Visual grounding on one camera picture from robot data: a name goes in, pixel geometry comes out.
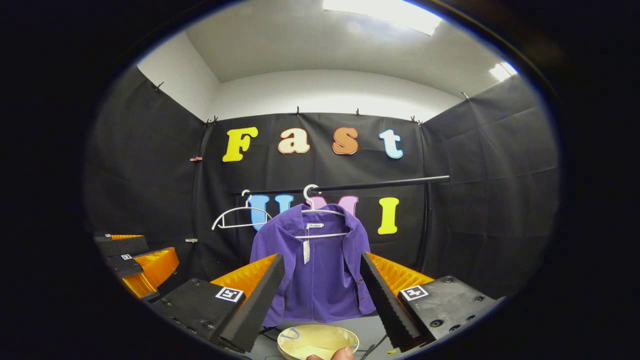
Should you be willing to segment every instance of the finger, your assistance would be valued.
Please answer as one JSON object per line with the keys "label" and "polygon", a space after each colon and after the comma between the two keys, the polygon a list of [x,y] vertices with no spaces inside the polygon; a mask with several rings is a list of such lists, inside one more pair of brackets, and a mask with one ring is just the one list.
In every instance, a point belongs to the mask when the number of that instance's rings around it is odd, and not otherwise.
{"label": "finger", "polygon": [[354,360],[353,351],[350,347],[344,347],[336,351],[331,360]]}

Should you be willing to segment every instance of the ceiling light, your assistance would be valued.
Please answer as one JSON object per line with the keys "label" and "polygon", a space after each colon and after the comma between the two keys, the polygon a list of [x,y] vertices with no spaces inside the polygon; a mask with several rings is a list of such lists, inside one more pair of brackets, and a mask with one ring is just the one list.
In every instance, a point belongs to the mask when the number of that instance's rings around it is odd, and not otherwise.
{"label": "ceiling light", "polygon": [[403,0],[324,0],[323,9],[359,13],[433,35],[441,18]]}
{"label": "ceiling light", "polygon": [[498,81],[504,81],[506,78],[511,75],[518,74],[516,69],[514,69],[509,63],[501,62],[496,64],[493,69],[489,70],[491,75],[493,75]]}
{"label": "ceiling light", "polygon": [[506,62],[501,62],[500,65],[502,65],[502,67],[504,67],[504,70],[507,70],[509,72],[509,74],[511,75],[515,75],[518,74],[518,72],[516,71],[516,69],[513,68],[513,66],[511,66],[509,63]]}

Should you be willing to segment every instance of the blue letter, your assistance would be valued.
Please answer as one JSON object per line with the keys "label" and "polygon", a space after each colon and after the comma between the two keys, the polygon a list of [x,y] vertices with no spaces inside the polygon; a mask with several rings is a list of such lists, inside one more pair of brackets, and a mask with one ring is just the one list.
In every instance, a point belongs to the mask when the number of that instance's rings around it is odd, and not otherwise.
{"label": "blue letter", "polygon": [[392,129],[389,129],[381,132],[380,138],[385,141],[385,151],[390,158],[402,158],[402,150],[398,150],[398,148],[396,147],[396,142],[400,141],[399,135],[394,134],[394,131]]}
{"label": "blue letter", "polygon": [[[267,211],[267,202],[269,202],[267,195],[252,195],[251,200],[249,200],[249,207]],[[267,214],[251,209],[251,223],[259,224],[261,222],[267,222]],[[253,228],[258,231],[263,225],[254,225]]]}
{"label": "blue letter", "polygon": [[276,202],[280,205],[280,214],[282,214],[283,212],[289,210],[289,208],[291,207],[291,202],[293,201],[293,196],[291,195],[276,195],[275,197]]}

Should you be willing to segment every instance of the clothes hanger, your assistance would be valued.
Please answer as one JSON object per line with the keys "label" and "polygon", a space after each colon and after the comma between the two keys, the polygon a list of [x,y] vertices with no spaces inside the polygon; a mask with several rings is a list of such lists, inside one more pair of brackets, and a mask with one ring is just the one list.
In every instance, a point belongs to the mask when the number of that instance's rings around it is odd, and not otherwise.
{"label": "clothes hanger", "polygon": [[[320,209],[316,209],[316,204],[314,202],[313,199],[311,199],[309,197],[309,195],[307,194],[307,192],[309,191],[309,189],[311,188],[317,188],[317,185],[311,184],[311,185],[307,185],[305,187],[305,189],[302,191],[302,196],[305,197],[305,199],[307,199],[309,201],[309,204],[311,204],[311,210],[302,210],[302,213],[329,213],[329,214],[336,214],[336,215],[340,215],[342,217],[344,217],[343,213],[339,213],[338,211],[333,211],[333,210],[320,210]],[[305,234],[308,234],[309,232],[309,226],[307,225],[307,228],[305,229]],[[305,235],[305,236],[296,236],[297,239],[314,239],[314,238],[329,238],[332,236],[342,236],[342,235],[347,235],[348,233],[339,233],[339,234],[324,234],[324,235]]]}
{"label": "clothes hanger", "polygon": [[309,204],[311,204],[311,210],[303,210],[302,212],[303,212],[303,213],[329,213],[329,214],[336,214],[336,215],[340,215],[340,216],[342,216],[342,217],[343,217],[343,216],[344,216],[344,214],[343,214],[343,213],[339,213],[338,211],[333,211],[333,210],[316,210],[316,204],[315,204],[314,200],[313,200],[313,199],[311,199],[311,198],[309,197],[309,195],[307,194],[307,192],[309,191],[309,189],[311,189],[311,188],[317,188],[317,187],[318,187],[318,185],[311,184],[311,185],[306,185],[306,186],[305,186],[305,189],[304,189],[304,190],[302,190],[302,196],[304,196],[304,197],[305,197],[305,199],[307,199],[307,201],[309,201]]}
{"label": "clothes hanger", "polygon": [[[242,191],[242,196],[244,196],[245,193],[248,193],[249,190],[243,190]],[[247,198],[246,202],[244,202],[244,206],[240,207],[240,208],[233,208],[230,210],[225,211],[224,213],[220,214],[220,216],[218,216],[218,218],[216,219],[216,221],[213,222],[213,226],[211,227],[211,230],[215,230],[216,229],[216,225],[218,224],[218,221],[220,221],[220,219],[222,219],[222,225],[218,225],[218,227],[220,229],[229,229],[231,227],[245,227],[245,226],[254,226],[254,225],[264,225],[267,223],[267,221],[271,220],[272,217],[271,215],[269,215],[268,212],[264,211],[263,209],[259,209],[259,208],[251,208],[249,207],[249,200],[251,200],[251,196],[253,195],[249,195],[249,197]],[[259,222],[257,224],[243,224],[243,225],[225,225],[225,215],[230,213],[231,211],[235,211],[235,210],[242,210],[242,209],[252,209],[252,210],[258,210],[261,211],[265,214],[267,214],[267,216],[269,217],[268,220],[266,220],[265,222]]]}

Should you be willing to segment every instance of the shirt collar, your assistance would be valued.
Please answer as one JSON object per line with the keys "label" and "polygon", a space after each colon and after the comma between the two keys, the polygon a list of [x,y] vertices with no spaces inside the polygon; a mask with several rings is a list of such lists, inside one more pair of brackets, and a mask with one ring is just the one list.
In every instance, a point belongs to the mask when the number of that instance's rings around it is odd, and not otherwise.
{"label": "shirt collar", "polygon": [[[303,210],[311,210],[311,208],[306,204],[298,204],[287,210],[285,213],[282,213],[283,215],[286,215],[285,217],[275,217],[273,220],[279,220],[277,221],[278,225],[292,235],[304,235],[305,228],[303,226],[304,222],[302,219]],[[319,210],[332,210],[344,214],[344,223],[351,231],[356,230],[360,224],[360,221],[356,217],[338,204],[327,204],[322,208],[319,208]]]}

